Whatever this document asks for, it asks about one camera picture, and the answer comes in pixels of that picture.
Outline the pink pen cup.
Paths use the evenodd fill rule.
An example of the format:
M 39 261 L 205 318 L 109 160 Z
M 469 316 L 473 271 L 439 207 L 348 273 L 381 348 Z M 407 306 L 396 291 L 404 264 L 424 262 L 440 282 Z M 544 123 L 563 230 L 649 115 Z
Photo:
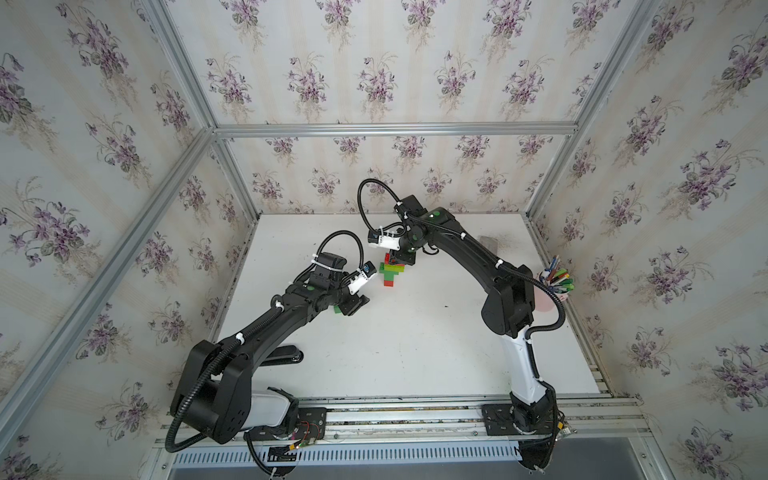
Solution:
M 536 312 L 546 313 L 556 309 L 555 302 L 552 299 L 554 292 L 551 287 L 548 285 L 543 287 L 535 286 L 533 290 Z

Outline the grey eraser block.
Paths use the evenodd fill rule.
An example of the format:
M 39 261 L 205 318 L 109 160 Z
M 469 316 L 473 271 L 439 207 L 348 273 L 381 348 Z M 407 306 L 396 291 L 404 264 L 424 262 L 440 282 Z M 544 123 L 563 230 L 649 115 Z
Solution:
M 492 254 L 494 255 L 498 254 L 499 241 L 496 238 L 489 237 L 489 236 L 479 236 L 478 241 L 484 248 L 486 248 Z

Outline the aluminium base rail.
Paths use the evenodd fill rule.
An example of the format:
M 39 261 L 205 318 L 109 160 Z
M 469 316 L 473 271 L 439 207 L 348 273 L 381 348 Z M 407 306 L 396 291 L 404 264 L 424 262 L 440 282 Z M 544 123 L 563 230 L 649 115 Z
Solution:
M 326 444 L 469 441 L 487 436 L 482 407 L 509 404 L 505 395 L 304 398 L 305 408 L 326 410 Z M 634 399 L 567 395 L 557 400 L 572 439 L 650 437 Z

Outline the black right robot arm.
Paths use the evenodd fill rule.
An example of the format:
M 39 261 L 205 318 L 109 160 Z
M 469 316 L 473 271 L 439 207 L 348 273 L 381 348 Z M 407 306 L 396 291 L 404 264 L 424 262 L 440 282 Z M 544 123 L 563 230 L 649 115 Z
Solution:
M 390 249 L 399 262 L 413 265 L 417 250 L 434 247 L 453 258 L 486 293 L 481 318 L 503 341 L 511 376 L 511 414 L 515 429 L 522 434 L 533 434 L 548 421 L 556 421 L 555 389 L 539 373 L 532 336 L 564 325 L 562 302 L 546 290 L 528 267 L 514 266 L 498 257 L 471 236 L 446 209 L 429 211 L 410 195 L 397 200 L 394 211 L 405 229 L 398 245 Z M 553 301 L 558 312 L 554 323 L 534 324 L 536 291 Z

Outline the coloured pens bundle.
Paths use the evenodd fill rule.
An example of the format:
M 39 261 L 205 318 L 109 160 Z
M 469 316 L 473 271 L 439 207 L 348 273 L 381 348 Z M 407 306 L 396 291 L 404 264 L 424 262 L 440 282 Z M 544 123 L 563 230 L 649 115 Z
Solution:
M 544 269 L 538 274 L 538 280 L 561 300 L 565 300 L 575 289 L 572 275 L 559 256 L 554 256 L 545 263 Z

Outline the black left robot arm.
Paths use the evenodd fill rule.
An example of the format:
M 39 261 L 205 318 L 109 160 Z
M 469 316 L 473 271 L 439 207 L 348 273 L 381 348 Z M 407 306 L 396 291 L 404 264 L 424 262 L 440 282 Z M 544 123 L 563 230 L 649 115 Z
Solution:
M 192 348 L 170 405 L 167 452 L 205 439 L 225 444 L 251 430 L 270 430 L 279 437 L 294 432 L 297 399 L 276 387 L 254 393 L 252 379 L 290 335 L 321 313 L 337 309 L 352 316 L 368 303 L 360 290 L 376 275 L 376 266 L 365 261 L 347 272 L 345 264 L 336 254 L 315 255 L 261 316 L 216 343 L 203 340 Z

